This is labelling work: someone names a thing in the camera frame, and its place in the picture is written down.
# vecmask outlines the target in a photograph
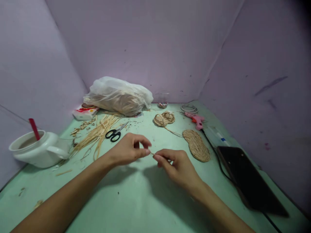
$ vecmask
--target wrist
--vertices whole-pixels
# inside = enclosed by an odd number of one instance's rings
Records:
[[[193,186],[189,193],[192,197],[194,197],[197,201],[201,202],[204,205],[207,205],[207,201],[213,195],[213,190],[202,180],[195,186]]]
[[[116,167],[115,162],[113,161],[112,157],[109,155],[109,152],[102,155],[100,158],[98,158],[96,161],[93,162],[94,167],[97,171],[109,171]]]

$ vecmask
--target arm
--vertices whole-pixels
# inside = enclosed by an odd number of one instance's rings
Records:
[[[153,158],[158,162],[158,167],[163,167],[174,182],[206,207],[218,232],[254,232],[201,180],[185,151],[163,149]]]
[[[142,135],[126,134],[111,150],[34,210],[12,232],[64,232],[94,187],[118,165],[127,165],[150,154],[151,143]]]

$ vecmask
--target teapot handle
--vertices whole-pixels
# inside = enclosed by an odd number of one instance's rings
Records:
[[[47,148],[48,151],[55,153],[58,157],[61,159],[68,159],[69,158],[69,153],[65,152],[64,150],[54,147],[54,146],[49,146]]]

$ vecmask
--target scissors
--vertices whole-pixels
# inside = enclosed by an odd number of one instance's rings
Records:
[[[110,131],[108,131],[108,133],[106,133],[106,138],[107,139],[110,139],[111,142],[116,142],[119,140],[119,138],[121,137],[121,129],[123,129],[126,125],[127,125],[128,122],[126,122],[125,124],[123,124],[119,129],[112,129]]]

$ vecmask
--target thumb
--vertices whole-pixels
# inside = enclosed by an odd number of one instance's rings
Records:
[[[149,149],[136,149],[136,154],[138,154],[139,158],[143,158],[146,157],[147,155],[150,154],[150,150]]]
[[[167,173],[172,173],[173,172],[173,166],[161,155],[154,155],[153,158],[161,165],[161,167],[164,168],[164,170]]]

